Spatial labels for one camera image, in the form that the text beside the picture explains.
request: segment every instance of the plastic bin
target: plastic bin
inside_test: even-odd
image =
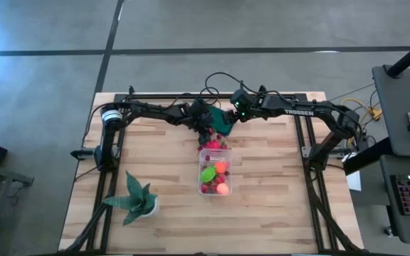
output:
[[[228,176],[222,174],[225,177],[224,183],[228,186],[228,193],[227,194],[220,194],[216,193],[216,191],[211,187],[212,185],[217,185],[215,179],[208,183],[209,189],[208,193],[202,192],[202,184],[204,184],[201,180],[201,174],[205,167],[213,167],[217,162],[224,162],[228,163],[226,166],[226,171],[228,171]],[[205,196],[228,196],[232,193],[232,183],[231,183],[231,175],[232,175],[232,151],[230,149],[202,149],[199,154],[199,177],[198,181],[198,190],[201,195]]]

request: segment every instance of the concrete floor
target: concrete floor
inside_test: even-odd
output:
[[[104,49],[115,7],[116,0],[1,0],[0,50]],[[114,49],[318,46],[410,46],[410,0],[126,1]],[[371,67],[403,54],[113,56],[103,91],[198,91],[208,74],[226,71],[254,88],[332,98],[372,83]],[[0,255],[56,251],[77,164],[69,152],[80,146],[101,62],[0,57],[0,145],[9,150],[7,166],[36,177],[1,219]],[[226,78],[210,83],[220,91],[237,86]],[[373,91],[350,96],[367,102]],[[367,130],[376,139],[387,135],[383,121]],[[352,195],[365,247],[410,255],[410,245],[382,234],[383,207],[365,203],[371,196],[364,193]]]

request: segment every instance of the aloe plant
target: aloe plant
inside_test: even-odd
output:
[[[129,196],[113,196],[106,198],[103,203],[113,207],[129,210],[122,225],[132,223],[138,217],[151,213],[154,209],[157,195],[149,193],[149,183],[142,188],[140,182],[126,171],[126,186]]]

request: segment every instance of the plant leaf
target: plant leaf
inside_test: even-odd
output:
[[[145,185],[145,187],[143,187],[143,196],[144,197],[149,194],[149,185],[151,185],[151,184],[148,183],[147,185]]]
[[[122,222],[122,225],[125,226],[127,224],[132,223],[134,220],[136,220],[138,217],[140,217],[142,214],[142,211],[135,211],[135,212],[129,212],[125,218],[125,220]]]
[[[142,186],[140,182],[126,171],[126,186],[131,196],[143,199]]]
[[[134,196],[130,196],[129,198],[129,210],[132,212],[136,212],[138,210],[142,210],[144,205],[144,201],[141,198],[137,198]]]
[[[149,212],[152,211],[155,202],[156,202],[156,197],[157,195],[155,194],[147,194],[144,199],[145,199],[145,205],[143,206],[143,214],[148,214]]]
[[[130,197],[129,196],[113,196],[104,199],[103,203],[109,206],[118,207],[121,209],[130,209]]]

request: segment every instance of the wooden tabletop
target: wooden tabletop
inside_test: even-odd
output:
[[[112,102],[114,95],[98,93],[93,109]],[[325,99],[323,92],[307,92],[307,96],[309,100]],[[168,105],[172,101],[147,102]],[[226,100],[221,104],[223,110],[232,108]],[[321,142],[329,130],[319,119],[312,122]],[[101,129],[97,111],[85,146],[99,144]],[[161,206],[155,217],[139,218],[125,227],[127,211],[114,209],[108,253],[317,252],[293,117],[235,124],[226,138],[233,152],[233,192],[229,196],[199,195],[197,133],[145,118],[136,119],[126,131],[117,196],[128,194],[128,170],[142,185],[152,184],[151,192],[159,196]],[[338,160],[330,163],[340,164]],[[93,160],[81,162],[77,175],[94,166]],[[333,218],[355,245],[363,247],[344,172],[328,167],[324,175]],[[67,248],[89,221],[98,177],[99,172],[93,171],[75,182],[60,249]],[[323,220],[322,232],[328,244]]]

